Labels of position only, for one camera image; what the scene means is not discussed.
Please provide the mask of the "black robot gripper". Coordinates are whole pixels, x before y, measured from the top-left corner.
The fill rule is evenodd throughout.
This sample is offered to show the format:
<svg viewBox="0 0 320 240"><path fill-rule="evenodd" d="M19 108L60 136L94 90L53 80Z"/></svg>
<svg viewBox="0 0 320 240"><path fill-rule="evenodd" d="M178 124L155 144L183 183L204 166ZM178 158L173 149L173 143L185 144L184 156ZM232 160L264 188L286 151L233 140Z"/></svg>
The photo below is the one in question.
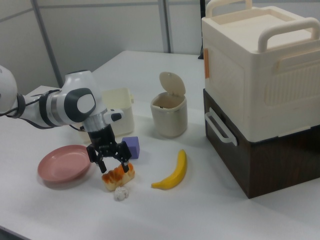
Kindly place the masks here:
<svg viewBox="0 0 320 240"><path fill-rule="evenodd" d="M124 173L129 171L129 159L132 157L130 149L125 141L116 143L110 124L100 130L88 132L88 136L91 141L91 144L86 147L89 160L99 167L102 174L107 171L107 168L100 149L111 151L111 156L120 162Z"/></svg>

